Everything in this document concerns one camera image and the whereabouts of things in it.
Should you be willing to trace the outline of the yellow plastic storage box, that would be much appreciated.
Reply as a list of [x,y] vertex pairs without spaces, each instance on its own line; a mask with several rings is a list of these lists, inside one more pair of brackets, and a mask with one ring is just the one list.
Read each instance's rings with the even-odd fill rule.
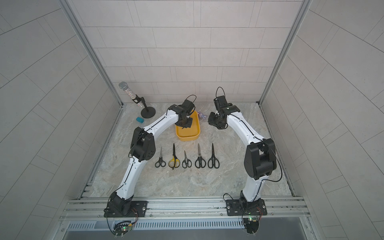
[[180,141],[183,141],[183,142],[194,141],[199,137],[201,133],[200,121],[199,121],[197,111],[194,111],[192,113],[190,119],[193,120],[192,126],[190,128],[182,128],[179,126],[175,126],[176,135]]

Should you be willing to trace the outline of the all black scissors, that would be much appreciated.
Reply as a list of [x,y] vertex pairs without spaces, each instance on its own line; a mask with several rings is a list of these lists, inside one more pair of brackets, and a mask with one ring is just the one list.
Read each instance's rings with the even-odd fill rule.
[[214,144],[212,144],[212,156],[208,160],[208,167],[210,169],[213,169],[213,168],[218,169],[220,167],[220,162],[219,162],[219,160],[215,156]]

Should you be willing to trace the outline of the small black scissors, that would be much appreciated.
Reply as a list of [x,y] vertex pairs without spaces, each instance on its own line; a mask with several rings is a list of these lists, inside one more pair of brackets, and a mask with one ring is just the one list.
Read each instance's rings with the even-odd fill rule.
[[186,151],[184,151],[185,159],[182,161],[182,167],[184,169],[192,167],[192,161],[188,159]]

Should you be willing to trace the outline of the yellow handle black scissors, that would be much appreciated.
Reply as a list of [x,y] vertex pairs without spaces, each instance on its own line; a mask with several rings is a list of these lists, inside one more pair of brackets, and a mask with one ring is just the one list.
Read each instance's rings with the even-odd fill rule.
[[169,161],[168,166],[174,170],[175,168],[178,168],[181,164],[180,160],[176,156],[176,147],[175,144],[173,144],[173,155],[172,159]]

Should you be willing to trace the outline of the silver blade black scissors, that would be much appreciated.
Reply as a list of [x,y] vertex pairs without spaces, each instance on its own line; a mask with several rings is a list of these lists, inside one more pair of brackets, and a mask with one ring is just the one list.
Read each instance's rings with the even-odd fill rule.
[[200,144],[198,144],[198,158],[195,161],[195,167],[197,169],[204,168],[207,165],[207,162],[203,159],[201,154],[201,147]]

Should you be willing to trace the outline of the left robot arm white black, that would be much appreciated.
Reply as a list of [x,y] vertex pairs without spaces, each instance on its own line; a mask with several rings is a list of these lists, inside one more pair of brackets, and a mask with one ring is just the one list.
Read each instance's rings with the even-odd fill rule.
[[156,138],[172,125],[190,128],[193,122],[190,115],[194,110],[195,105],[185,100],[181,105],[170,106],[166,113],[152,124],[134,130],[129,152],[130,163],[119,188],[109,197],[107,207],[104,209],[105,218],[127,217],[131,214],[135,186],[147,161],[156,152]]

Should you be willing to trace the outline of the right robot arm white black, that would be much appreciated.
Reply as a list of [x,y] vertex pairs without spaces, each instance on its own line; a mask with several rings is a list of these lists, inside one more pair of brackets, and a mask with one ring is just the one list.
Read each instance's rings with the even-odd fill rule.
[[277,168],[275,143],[254,130],[237,106],[224,104],[216,106],[216,109],[216,113],[210,113],[209,125],[219,130],[231,127],[246,146],[244,167],[248,178],[240,194],[240,210],[246,215],[266,215],[261,191],[264,183]]

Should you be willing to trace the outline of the purple toy figure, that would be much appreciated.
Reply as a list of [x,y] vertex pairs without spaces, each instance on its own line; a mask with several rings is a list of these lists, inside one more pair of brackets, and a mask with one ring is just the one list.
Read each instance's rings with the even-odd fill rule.
[[201,113],[201,112],[198,112],[198,117],[199,117],[200,119],[204,120],[207,116],[204,115],[204,114]]

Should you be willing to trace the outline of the teal eraser block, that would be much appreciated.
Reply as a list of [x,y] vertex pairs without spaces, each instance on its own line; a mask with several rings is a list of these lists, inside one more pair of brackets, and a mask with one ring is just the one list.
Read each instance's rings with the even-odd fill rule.
[[142,124],[145,120],[143,118],[137,117],[136,121]]

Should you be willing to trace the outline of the glitter silver microphone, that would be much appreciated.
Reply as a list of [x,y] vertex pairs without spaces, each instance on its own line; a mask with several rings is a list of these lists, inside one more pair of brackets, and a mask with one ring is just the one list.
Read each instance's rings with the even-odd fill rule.
[[124,91],[131,99],[132,101],[137,104],[139,107],[143,108],[144,105],[142,103],[142,99],[136,95],[128,86],[126,82],[120,82],[119,88]]

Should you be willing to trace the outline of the right circuit board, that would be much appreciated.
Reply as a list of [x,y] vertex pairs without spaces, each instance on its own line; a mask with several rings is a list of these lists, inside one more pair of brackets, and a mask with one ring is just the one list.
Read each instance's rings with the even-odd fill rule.
[[243,220],[243,225],[247,231],[247,234],[257,233],[260,226],[260,222],[258,220],[252,219],[252,218],[242,218],[242,220]]

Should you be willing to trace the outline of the circuit board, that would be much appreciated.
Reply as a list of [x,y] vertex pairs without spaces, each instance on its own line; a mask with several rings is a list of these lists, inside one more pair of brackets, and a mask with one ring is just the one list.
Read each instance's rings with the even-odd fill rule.
[[242,218],[242,220],[243,220],[243,225],[247,231],[247,234],[257,233],[260,226],[260,222],[258,220],[252,219],[252,218]]
[[115,238],[120,236],[121,238],[128,232],[133,229],[133,224],[131,221],[123,221],[114,225],[114,235]]

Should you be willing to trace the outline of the left circuit board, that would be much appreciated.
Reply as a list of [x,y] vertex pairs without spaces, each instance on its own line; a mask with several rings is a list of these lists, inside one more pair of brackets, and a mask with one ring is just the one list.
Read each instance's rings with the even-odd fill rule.
[[128,232],[133,229],[133,224],[131,221],[123,221],[114,225],[114,235],[115,238],[120,236],[121,238]]

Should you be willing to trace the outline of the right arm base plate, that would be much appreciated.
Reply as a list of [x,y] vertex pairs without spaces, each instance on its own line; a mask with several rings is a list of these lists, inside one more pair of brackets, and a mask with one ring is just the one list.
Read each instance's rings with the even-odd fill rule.
[[266,216],[268,214],[263,199],[252,203],[240,203],[240,200],[225,200],[228,216]]

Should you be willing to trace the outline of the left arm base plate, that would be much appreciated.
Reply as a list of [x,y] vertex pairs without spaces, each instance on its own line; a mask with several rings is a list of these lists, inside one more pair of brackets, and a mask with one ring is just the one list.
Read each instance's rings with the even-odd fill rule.
[[105,218],[144,217],[148,201],[109,202],[104,209]]

